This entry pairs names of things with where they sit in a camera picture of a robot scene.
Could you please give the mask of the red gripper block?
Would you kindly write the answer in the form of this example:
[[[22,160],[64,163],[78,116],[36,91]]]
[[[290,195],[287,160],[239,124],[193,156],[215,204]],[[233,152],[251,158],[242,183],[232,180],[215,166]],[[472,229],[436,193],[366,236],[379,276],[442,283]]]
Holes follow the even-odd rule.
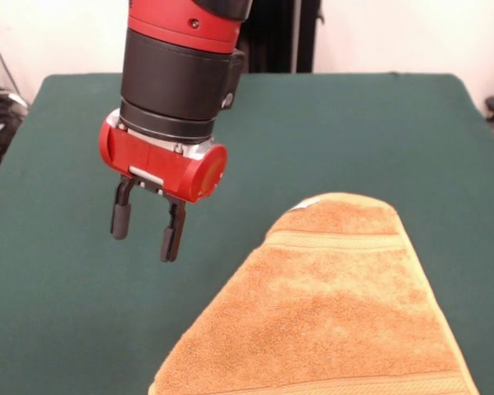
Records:
[[[172,263],[177,259],[184,229],[184,201],[196,203],[213,194],[226,169],[226,148],[212,138],[199,144],[168,142],[122,129],[121,125],[119,110],[115,109],[105,118],[99,136],[102,160],[122,174],[114,193],[110,233],[117,240],[127,237],[134,186],[130,177],[156,184],[173,196],[166,197],[170,220],[160,254],[162,262]]]

